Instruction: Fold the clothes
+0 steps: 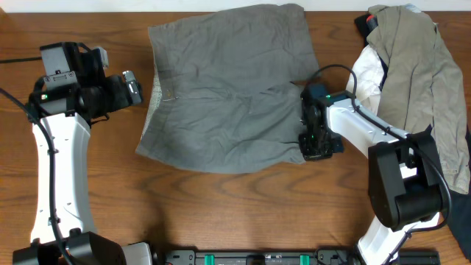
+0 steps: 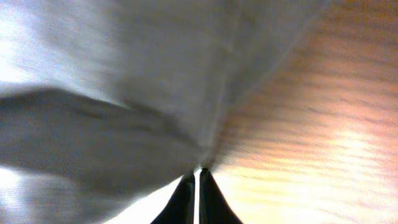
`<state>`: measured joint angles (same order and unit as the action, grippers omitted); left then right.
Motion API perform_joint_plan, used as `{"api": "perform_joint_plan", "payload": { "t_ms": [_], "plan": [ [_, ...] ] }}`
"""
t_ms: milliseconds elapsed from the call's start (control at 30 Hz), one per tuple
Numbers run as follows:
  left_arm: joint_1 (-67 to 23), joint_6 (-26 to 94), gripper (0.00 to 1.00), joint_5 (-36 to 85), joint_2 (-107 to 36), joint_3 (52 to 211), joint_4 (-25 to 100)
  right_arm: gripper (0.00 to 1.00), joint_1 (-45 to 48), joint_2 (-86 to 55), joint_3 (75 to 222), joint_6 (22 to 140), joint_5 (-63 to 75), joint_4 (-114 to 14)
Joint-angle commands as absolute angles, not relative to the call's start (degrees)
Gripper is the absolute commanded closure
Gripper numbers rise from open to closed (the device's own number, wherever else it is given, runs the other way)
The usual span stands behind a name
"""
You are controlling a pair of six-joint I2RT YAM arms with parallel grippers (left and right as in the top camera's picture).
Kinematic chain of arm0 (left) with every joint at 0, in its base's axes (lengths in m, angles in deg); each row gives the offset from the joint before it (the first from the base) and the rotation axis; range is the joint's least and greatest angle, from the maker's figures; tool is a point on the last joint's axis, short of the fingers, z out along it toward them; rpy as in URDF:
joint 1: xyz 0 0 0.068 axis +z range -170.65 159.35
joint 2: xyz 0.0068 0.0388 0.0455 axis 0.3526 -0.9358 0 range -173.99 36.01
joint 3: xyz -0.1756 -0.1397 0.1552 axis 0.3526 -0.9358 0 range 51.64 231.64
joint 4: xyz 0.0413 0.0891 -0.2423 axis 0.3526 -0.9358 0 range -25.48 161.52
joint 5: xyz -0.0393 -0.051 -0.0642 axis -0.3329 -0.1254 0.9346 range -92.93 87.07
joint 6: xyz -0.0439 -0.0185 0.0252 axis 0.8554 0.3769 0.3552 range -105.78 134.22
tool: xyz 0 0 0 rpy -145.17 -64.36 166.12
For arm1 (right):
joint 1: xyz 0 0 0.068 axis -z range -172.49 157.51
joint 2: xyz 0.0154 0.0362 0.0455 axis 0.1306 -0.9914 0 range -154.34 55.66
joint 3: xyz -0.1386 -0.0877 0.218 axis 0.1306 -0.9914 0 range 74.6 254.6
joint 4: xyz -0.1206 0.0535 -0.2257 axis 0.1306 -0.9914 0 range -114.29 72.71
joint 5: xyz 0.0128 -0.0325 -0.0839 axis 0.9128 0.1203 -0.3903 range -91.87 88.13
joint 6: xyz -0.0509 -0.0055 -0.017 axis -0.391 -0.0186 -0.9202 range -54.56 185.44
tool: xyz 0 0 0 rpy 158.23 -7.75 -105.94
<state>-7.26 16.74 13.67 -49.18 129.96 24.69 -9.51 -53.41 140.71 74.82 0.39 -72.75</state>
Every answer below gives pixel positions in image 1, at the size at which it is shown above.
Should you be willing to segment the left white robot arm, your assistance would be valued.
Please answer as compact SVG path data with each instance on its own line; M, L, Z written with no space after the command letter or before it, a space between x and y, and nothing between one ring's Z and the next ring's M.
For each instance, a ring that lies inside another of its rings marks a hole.
M146 242L122 247L97 234L88 196L92 124L142 100L132 71L56 70L38 79L21 106L38 149L38 206L30 246L13 252L14 264L152 264Z

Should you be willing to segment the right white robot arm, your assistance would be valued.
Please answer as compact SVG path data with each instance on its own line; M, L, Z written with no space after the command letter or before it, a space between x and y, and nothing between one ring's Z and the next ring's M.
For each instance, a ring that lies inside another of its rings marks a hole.
M438 252L403 251L419 231L436 230L450 208L435 141L429 131L410 134L379 119L349 91L323 85L301 93L305 160L328 159L349 141L368 160L368 195L375 217L351 251L319 250L318 264L440 264Z

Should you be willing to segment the grey shorts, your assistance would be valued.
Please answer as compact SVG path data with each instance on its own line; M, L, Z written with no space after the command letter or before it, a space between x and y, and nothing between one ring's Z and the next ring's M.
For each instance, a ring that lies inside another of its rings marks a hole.
M300 83L319 64L301 6L242 7L148 33L155 75L139 155L220 174L304 163Z

